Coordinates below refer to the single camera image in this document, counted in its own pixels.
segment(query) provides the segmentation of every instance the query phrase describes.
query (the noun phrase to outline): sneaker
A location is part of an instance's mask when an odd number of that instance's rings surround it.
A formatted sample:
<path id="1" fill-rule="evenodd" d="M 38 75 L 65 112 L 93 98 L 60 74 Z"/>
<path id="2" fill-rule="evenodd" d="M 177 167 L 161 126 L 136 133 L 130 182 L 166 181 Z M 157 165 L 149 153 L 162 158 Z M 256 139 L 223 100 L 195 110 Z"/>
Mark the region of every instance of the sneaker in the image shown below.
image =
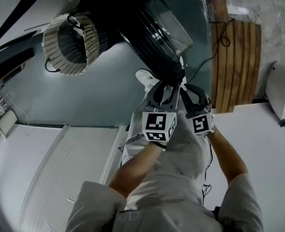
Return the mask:
<path id="1" fill-rule="evenodd" d="M 160 80 L 155 78 L 150 72 L 140 69 L 136 72 L 136 77 L 145 87 L 145 92 L 149 92 Z"/>

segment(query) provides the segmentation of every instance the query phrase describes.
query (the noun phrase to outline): concrete floor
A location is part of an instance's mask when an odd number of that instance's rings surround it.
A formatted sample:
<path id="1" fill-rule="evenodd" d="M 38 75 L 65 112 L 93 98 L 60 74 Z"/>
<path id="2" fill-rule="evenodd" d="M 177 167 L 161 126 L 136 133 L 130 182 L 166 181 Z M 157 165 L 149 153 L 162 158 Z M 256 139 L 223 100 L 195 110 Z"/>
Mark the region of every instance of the concrete floor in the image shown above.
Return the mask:
<path id="1" fill-rule="evenodd" d="M 205 0 L 166 0 L 174 15 L 193 39 L 194 45 L 185 53 L 188 77 L 195 67 L 210 58 L 210 28 L 206 19 Z M 104 52 L 79 76 L 49 73 L 45 57 L 38 45 L 25 69 L 14 76 L 4 95 L 20 122 L 69 124 L 71 126 L 115 126 L 129 124 L 132 112 L 144 97 L 144 87 L 135 77 L 138 69 L 148 69 L 126 42 Z M 210 92 L 210 62 L 193 84 Z"/>
<path id="2" fill-rule="evenodd" d="M 262 58 L 255 97 L 263 98 L 270 63 L 285 63 L 285 0 L 227 0 L 227 4 L 248 8 L 248 16 L 234 18 L 262 25 Z"/>

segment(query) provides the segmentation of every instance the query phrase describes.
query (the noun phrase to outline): wooden panel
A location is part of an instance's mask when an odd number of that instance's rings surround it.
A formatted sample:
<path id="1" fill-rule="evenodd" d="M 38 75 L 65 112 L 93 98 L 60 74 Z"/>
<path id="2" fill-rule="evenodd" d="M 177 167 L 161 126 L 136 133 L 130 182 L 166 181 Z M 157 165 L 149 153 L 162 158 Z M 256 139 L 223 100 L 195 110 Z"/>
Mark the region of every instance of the wooden panel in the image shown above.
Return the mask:
<path id="1" fill-rule="evenodd" d="M 212 59 L 212 88 L 211 88 L 211 104 L 215 106 L 215 99 L 216 99 L 216 86 L 218 80 L 218 54 L 216 52 L 218 48 L 217 44 L 217 32 L 216 32 L 216 24 L 211 23 L 211 41 L 212 41 L 212 56 L 215 56 Z"/>
<path id="2" fill-rule="evenodd" d="M 230 94 L 230 101 L 228 106 L 228 112 L 233 112 L 237 102 L 239 85 L 241 79 L 242 65 L 243 65 L 243 22 L 234 21 L 234 74 L 233 83 Z"/>
<path id="3" fill-rule="evenodd" d="M 228 22 L 226 0 L 206 0 L 210 22 Z"/>
<path id="4" fill-rule="evenodd" d="M 238 93 L 237 104 L 243 104 L 243 97 L 245 91 L 246 80 L 248 77 L 248 68 L 249 68 L 249 56 L 250 56 L 250 23 L 243 22 L 243 67 L 240 81 L 240 88 Z"/>
<path id="5" fill-rule="evenodd" d="M 234 73 L 234 26 L 233 23 L 229 23 L 226 27 L 226 75 L 225 75 L 225 88 L 224 88 L 224 95 L 223 95 L 223 103 L 221 113 L 228 112 L 228 105 L 230 100 L 230 93 L 232 88 L 233 82 L 233 73 Z"/>
<path id="6" fill-rule="evenodd" d="M 252 84 L 250 88 L 250 95 L 248 99 L 248 104 L 251 104 L 254 98 L 256 84 L 257 84 L 257 78 L 258 78 L 258 71 L 260 66 L 260 55 L 261 55 L 261 44 L 262 44 L 262 28 L 260 25 L 255 25 L 255 65 L 253 70 L 253 79 Z"/>
<path id="7" fill-rule="evenodd" d="M 246 85 L 245 85 L 245 91 L 244 91 L 244 97 L 243 97 L 243 104 L 247 104 L 249 100 L 249 95 L 250 95 L 250 89 L 252 85 L 252 80 L 253 80 L 253 71 L 254 71 L 254 65 L 255 65 L 255 52 L 256 52 L 256 47 L 255 47 L 255 29 L 256 26 L 254 23 L 250 23 L 250 55 L 249 55 L 249 69 L 248 69 L 248 77 L 246 80 Z"/>
<path id="8" fill-rule="evenodd" d="M 218 37 L 222 34 L 222 31 L 225 27 L 225 23 L 217 23 L 216 31 Z M 223 44 L 218 44 L 218 81 L 217 81 L 217 89 L 216 89 L 216 100 L 215 100 L 215 108 L 216 113 L 221 113 L 222 103 L 223 103 L 223 95 L 225 88 L 225 75 L 226 75 L 226 47 Z"/>

